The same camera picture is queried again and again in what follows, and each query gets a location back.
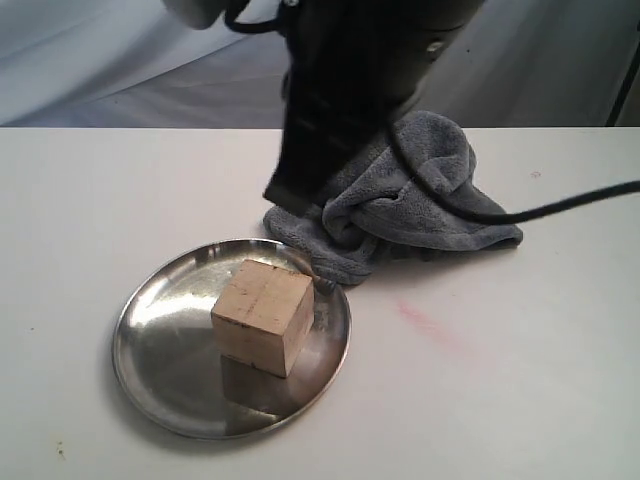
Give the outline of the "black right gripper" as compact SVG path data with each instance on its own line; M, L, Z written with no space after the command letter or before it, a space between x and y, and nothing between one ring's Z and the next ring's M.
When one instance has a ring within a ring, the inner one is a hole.
M300 34L286 46L281 147L263 197L302 215L395 112L385 81L395 41L388 29L339 30L316 53Z

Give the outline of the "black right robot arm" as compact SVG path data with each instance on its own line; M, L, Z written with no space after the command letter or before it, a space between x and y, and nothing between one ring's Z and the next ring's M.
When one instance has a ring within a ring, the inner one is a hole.
M479 10L478 1L282 2L289 67L280 154L264 191L296 215L406 113L430 67Z

